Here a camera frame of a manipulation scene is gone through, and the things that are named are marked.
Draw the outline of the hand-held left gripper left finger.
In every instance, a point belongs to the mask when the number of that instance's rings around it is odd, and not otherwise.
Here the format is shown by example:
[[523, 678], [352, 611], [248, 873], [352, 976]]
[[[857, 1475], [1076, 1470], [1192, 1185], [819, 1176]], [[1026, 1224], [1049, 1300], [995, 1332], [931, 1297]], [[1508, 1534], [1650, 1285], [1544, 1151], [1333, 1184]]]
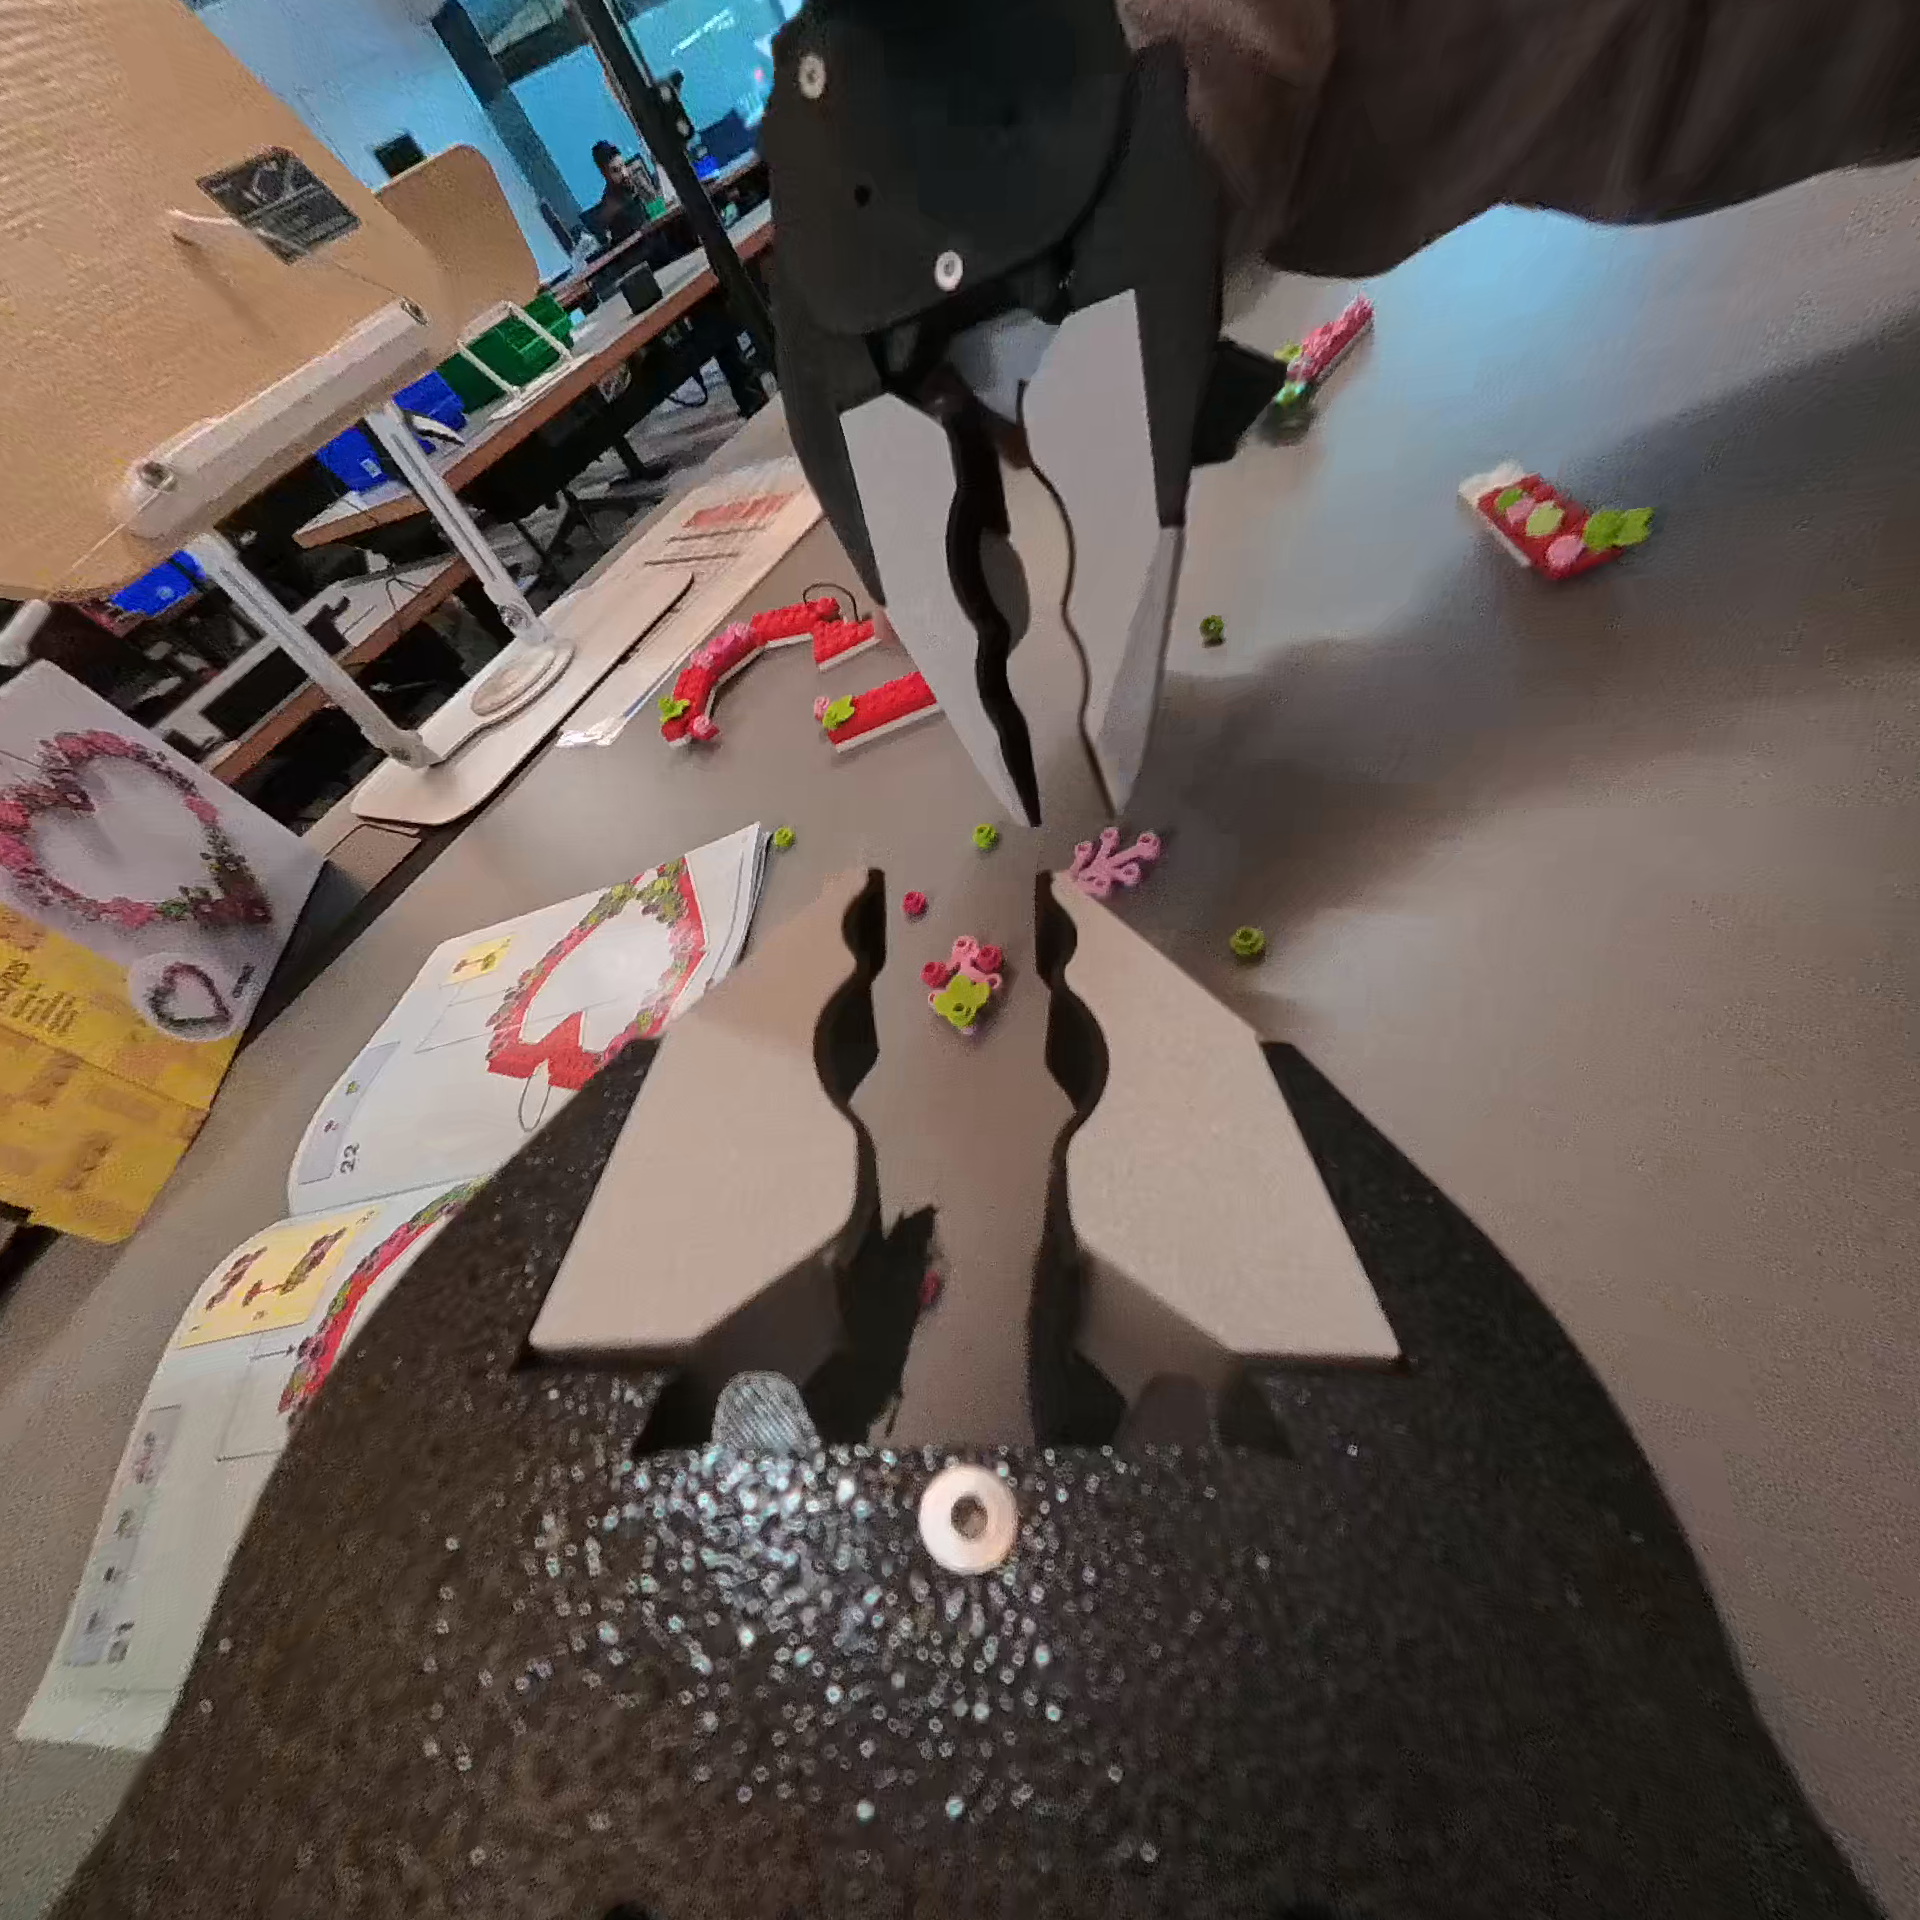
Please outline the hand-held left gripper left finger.
[[817, 1369], [878, 1224], [880, 869], [830, 877], [662, 1032], [531, 1329], [542, 1359]]

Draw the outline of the beige base plate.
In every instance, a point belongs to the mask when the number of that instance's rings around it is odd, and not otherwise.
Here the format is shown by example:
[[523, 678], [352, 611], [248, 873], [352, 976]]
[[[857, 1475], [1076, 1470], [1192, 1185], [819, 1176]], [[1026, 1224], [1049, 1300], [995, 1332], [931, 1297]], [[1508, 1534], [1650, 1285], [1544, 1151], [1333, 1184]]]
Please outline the beige base plate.
[[352, 790], [352, 816], [444, 828], [478, 812], [691, 587], [692, 567], [641, 561], [562, 597], [547, 612], [549, 640], [516, 640], [425, 717], [436, 761], [413, 771], [387, 759]]

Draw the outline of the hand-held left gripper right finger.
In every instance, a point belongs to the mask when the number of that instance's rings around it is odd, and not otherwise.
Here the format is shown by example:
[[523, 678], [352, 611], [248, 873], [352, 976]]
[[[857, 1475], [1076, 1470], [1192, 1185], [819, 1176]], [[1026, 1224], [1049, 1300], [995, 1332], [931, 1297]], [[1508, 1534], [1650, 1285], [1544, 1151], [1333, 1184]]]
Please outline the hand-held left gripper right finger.
[[1258, 1030], [1062, 873], [1038, 886], [1076, 1303], [1109, 1377], [1401, 1359]]

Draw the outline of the large cardboard divider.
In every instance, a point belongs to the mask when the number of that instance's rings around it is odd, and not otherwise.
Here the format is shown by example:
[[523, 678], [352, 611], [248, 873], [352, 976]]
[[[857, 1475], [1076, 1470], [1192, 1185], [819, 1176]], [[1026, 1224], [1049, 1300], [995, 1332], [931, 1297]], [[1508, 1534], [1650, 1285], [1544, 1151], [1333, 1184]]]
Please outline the large cardboard divider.
[[440, 262], [186, 4], [2, 4], [2, 591], [110, 595], [179, 545], [129, 469]]

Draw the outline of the person's right forearm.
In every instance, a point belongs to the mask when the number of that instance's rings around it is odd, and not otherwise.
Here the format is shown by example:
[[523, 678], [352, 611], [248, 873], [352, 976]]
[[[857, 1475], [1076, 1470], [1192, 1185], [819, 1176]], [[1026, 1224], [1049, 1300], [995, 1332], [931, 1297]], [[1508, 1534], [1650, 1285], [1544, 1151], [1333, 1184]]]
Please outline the person's right forearm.
[[1915, 3], [1134, 3], [1230, 255], [1363, 278], [1499, 206], [1648, 225], [1917, 155]]

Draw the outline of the pink coral lego piece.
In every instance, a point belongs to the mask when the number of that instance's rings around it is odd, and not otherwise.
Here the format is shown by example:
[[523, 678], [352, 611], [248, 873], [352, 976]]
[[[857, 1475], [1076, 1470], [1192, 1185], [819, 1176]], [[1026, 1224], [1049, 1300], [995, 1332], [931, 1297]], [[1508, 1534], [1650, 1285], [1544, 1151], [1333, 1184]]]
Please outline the pink coral lego piece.
[[1156, 831], [1140, 829], [1126, 837], [1109, 822], [1096, 838], [1074, 845], [1065, 877], [1081, 896], [1106, 903], [1116, 894], [1137, 888], [1160, 864], [1161, 853], [1164, 840]]

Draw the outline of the red white flowered lego segment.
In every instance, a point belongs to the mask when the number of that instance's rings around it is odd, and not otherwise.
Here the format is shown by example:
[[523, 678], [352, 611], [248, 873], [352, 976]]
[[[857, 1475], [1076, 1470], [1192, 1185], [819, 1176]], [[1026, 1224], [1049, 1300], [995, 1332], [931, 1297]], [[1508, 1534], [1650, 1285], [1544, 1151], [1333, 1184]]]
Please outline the red white flowered lego segment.
[[1589, 510], [1517, 462], [1470, 472], [1457, 496], [1505, 552], [1554, 583], [1620, 561], [1652, 533], [1650, 508]]

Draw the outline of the green background storage bin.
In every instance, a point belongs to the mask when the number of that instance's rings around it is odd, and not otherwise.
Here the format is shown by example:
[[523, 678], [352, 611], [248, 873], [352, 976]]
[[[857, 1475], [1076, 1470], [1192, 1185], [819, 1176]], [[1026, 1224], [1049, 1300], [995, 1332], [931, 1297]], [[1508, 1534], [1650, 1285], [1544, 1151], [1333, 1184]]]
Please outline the green background storage bin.
[[469, 416], [505, 403], [555, 373], [574, 355], [576, 315], [555, 296], [505, 304], [501, 318], [465, 337], [435, 373]]

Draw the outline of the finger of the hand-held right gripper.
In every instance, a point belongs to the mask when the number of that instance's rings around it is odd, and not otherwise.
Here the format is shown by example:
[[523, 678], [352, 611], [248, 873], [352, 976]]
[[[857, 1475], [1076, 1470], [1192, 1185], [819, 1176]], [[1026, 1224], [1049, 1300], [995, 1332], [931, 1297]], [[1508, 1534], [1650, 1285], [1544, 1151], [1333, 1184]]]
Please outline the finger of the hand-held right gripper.
[[1083, 668], [1080, 731], [1109, 807], [1132, 807], [1161, 703], [1184, 528], [1161, 519], [1132, 289], [1059, 327], [1025, 384], [1029, 459], [1068, 533], [1062, 623]]
[[1042, 822], [1033, 739], [1011, 677], [1025, 612], [989, 411], [965, 384], [883, 392], [843, 413], [878, 598], [995, 800]]

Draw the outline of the red curved lego section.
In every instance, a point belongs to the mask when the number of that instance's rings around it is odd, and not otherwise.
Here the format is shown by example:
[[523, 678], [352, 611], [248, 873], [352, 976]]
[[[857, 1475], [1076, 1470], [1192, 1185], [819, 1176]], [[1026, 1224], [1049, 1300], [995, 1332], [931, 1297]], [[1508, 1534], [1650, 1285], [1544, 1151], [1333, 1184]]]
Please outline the red curved lego section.
[[659, 695], [660, 741], [669, 748], [718, 741], [718, 695], [761, 656], [803, 646], [817, 668], [830, 668], [878, 643], [878, 617], [845, 612], [834, 591], [746, 614], [694, 646]]

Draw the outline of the small cardboard divider panel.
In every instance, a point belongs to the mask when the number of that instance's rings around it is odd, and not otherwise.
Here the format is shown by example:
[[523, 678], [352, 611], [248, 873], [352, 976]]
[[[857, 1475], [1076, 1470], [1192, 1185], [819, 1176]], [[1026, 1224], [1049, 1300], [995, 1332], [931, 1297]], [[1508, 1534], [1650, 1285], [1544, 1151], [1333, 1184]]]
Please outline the small cardboard divider panel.
[[539, 292], [538, 257], [486, 155], [470, 144], [435, 153], [374, 188], [374, 198], [440, 262], [444, 324], [474, 335]]

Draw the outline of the pink lego strip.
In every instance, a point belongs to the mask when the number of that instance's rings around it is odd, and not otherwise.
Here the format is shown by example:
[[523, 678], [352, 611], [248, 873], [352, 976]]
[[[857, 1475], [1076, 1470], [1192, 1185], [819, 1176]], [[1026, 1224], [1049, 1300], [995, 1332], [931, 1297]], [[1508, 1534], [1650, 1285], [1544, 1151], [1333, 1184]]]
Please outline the pink lego strip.
[[1278, 350], [1283, 382], [1274, 397], [1281, 416], [1305, 408], [1328, 376], [1354, 355], [1377, 320], [1371, 296], [1355, 294], [1333, 320], [1313, 327], [1299, 342]]

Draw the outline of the wooden background desk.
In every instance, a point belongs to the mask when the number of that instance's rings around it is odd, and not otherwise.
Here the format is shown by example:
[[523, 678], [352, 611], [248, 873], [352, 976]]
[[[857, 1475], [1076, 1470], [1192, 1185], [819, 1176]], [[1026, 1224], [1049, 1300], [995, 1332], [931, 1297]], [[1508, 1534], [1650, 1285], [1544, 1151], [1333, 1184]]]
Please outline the wooden background desk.
[[[675, 324], [725, 299], [722, 284], [707, 255], [694, 254], [662, 272], [662, 296], [641, 313], [612, 301], [579, 327], [574, 355], [547, 371], [531, 389], [481, 413], [466, 439], [430, 457], [440, 479], [461, 494], [478, 476], [508, 459], [539, 427], [561, 417], [576, 399], [624, 368], [637, 351], [662, 337]], [[379, 485], [369, 494], [350, 492], [325, 512], [296, 528], [300, 549], [325, 549], [373, 529], [425, 516], [425, 502], [405, 485]]]

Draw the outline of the lego instruction booklet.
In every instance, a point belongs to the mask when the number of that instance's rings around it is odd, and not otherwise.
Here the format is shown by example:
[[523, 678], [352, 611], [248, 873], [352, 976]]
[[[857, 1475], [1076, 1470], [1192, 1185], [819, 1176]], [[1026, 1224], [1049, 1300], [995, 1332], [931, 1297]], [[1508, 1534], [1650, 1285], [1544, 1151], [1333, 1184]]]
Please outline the lego instruction booklet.
[[746, 824], [425, 957], [304, 1127], [283, 1215], [206, 1272], [163, 1349], [18, 1739], [154, 1749], [360, 1327], [604, 1064], [732, 972], [771, 840]]

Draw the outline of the pink green lego flower assembly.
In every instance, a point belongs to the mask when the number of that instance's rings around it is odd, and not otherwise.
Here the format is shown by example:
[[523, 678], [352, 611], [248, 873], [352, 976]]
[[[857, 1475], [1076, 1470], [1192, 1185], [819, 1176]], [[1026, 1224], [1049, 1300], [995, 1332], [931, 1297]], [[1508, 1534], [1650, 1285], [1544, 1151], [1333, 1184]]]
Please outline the pink green lego flower assembly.
[[952, 941], [948, 952], [924, 963], [918, 977], [931, 1012], [952, 1030], [972, 1037], [1001, 993], [1003, 948], [963, 932]]

